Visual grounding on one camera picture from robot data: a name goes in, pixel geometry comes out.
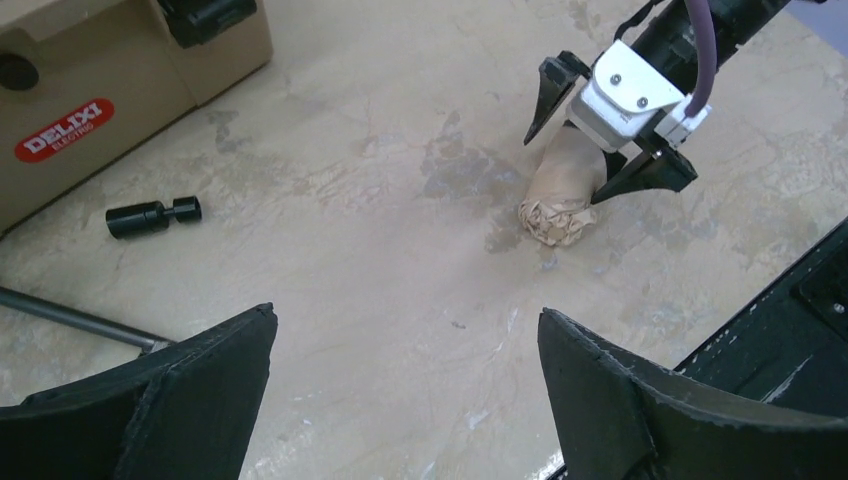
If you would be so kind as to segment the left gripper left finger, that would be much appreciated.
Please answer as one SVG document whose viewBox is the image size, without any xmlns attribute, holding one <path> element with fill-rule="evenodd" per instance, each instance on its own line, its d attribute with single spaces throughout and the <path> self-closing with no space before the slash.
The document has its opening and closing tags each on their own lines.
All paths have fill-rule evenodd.
<svg viewBox="0 0 848 480">
<path fill-rule="evenodd" d="M 269 379 L 271 304 L 1 411 L 5 479 L 235 479 Z"/>
</svg>

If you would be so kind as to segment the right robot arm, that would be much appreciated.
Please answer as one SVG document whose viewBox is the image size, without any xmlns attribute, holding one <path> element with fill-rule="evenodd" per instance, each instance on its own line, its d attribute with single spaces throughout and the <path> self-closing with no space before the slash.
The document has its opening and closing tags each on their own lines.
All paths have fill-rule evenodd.
<svg viewBox="0 0 848 480">
<path fill-rule="evenodd" d="M 530 143 L 561 105 L 604 153 L 593 205 L 649 190 L 681 192 L 698 174 L 680 146 L 711 112 L 719 68 L 784 7 L 783 1 L 649 1 L 592 63 L 571 51 L 540 64 Z"/>
</svg>

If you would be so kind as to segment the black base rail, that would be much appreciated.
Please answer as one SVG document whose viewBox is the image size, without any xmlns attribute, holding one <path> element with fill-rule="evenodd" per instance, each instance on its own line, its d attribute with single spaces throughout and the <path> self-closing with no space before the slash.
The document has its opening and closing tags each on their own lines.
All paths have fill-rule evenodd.
<svg viewBox="0 0 848 480">
<path fill-rule="evenodd" d="M 840 224 L 669 369 L 847 422 L 847 227 Z"/>
</svg>

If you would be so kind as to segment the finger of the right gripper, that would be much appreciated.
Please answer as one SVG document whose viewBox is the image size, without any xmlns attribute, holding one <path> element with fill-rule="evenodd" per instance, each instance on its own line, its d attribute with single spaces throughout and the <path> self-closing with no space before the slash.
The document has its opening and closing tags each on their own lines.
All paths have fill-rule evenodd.
<svg viewBox="0 0 848 480">
<path fill-rule="evenodd" d="M 591 205 L 646 190 L 679 193 L 698 178 L 692 163 L 659 135 L 639 135 L 635 144 L 641 151 L 632 160 L 618 152 L 603 153 L 606 182 L 592 195 Z"/>
<path fill-rule="evenodd" d="M 523 139 L 528 145 L 548 123 L 580 78 L 588 79 L 590 68 L 571 51 L 546 57 L 538 68 L 539 88 L 533 119 Z"/>
</svg>

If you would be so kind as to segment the black hex key tool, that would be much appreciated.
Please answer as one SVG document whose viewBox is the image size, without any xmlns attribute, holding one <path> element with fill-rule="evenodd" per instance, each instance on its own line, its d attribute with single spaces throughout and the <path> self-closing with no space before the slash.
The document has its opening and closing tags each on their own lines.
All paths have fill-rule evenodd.
<svg viewBox="0 0 848 480">
<path fill-rule="evenodd" d="M 142 354 L 149 354 L 175 344 L 173 340 L 5 287 L 1 288 L 1 305 L 137 347 Z"/>
</svg>

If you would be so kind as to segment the beige folding umbrella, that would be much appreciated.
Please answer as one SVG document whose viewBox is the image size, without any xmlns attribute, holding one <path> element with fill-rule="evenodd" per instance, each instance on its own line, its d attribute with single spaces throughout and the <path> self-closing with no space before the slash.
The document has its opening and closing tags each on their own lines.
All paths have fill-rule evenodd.
<svg viewBox="0 0 848 480">
<path fill-rule="evenodd" d="M 582 131 L 567 123 L 547 144 L 524 200 L 521 225 L 549 247 L 578 241 L 596 223 L 591 198 L 606 181 L 603 151 Z"/>
</svg>

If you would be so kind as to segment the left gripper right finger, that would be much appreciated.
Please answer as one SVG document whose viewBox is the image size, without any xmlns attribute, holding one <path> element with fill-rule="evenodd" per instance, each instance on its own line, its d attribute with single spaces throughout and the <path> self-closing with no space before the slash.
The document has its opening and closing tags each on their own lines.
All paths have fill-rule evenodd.
<svg viewBox="0 0 848 480">
<path fill-rule="evenodd" d="M 847 422 L 744 398 L 554 309 L 537 329 L 566 479 L 843 479 Z"/>
</svg>

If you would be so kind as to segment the small black cylinder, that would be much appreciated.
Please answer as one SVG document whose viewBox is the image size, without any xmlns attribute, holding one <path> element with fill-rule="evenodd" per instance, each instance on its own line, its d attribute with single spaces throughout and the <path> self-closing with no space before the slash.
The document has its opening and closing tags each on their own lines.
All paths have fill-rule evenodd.
<svg viewBox="0 0 848 480">
<path fill-rule="evenodd" d="M 129 239 L 165 231 L 171 221 L 192 223 L 202 219 L 196 196 L 174 199 L 171 207 L 152 201 L 107 210 L 105 221 L 115 239 Z"/>
</svg>

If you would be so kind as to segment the tan hard case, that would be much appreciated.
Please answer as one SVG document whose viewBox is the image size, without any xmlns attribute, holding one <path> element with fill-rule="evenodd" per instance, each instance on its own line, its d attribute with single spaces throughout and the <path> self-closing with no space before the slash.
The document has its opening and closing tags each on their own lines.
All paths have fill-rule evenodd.
<svg viewBox="0 0 848 480">
<path fill-rule="evenodd" d="M 261 1 L 3 2 L 2 229 L 272 54 Z"/>
</svg>

